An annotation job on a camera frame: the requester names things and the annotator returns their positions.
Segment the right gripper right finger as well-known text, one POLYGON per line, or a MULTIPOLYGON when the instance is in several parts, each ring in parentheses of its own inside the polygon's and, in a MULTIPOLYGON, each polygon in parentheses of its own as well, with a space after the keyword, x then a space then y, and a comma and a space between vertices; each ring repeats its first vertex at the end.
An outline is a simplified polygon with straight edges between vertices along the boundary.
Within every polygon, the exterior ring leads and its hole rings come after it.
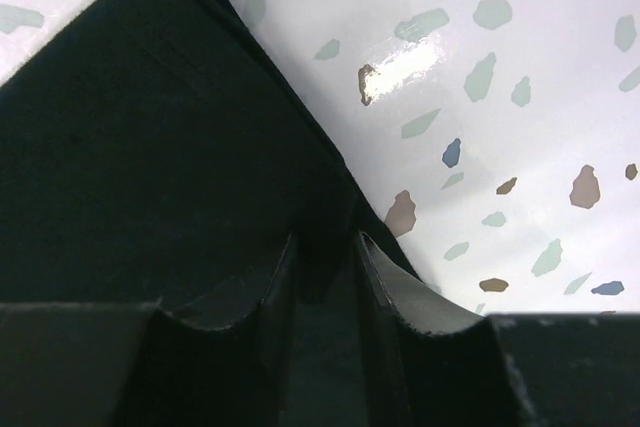
POLYGON ((492 314, 445 299, 366 235, 355 280, 372 426, 635 426, 635 314, 492 314))

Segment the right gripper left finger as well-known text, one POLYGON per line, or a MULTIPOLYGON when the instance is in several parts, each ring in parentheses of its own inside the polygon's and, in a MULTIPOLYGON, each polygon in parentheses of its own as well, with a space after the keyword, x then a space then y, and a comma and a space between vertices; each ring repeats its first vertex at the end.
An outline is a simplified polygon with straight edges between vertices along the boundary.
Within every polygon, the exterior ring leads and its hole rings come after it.
POLYGON ((286 396, 298 240, 176 310, 5 303, 5 426, 274 426, 286 396))

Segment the black t shirt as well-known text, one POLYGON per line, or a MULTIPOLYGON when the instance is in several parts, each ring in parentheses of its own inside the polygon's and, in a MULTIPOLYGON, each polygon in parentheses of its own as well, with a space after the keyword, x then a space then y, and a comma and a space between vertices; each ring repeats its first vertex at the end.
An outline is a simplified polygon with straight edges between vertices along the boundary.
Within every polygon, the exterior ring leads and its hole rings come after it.
POLYGON ((410 262, 228 0, 97 0, 1 90, 1 298, 177 307, 290 234, 410 262))

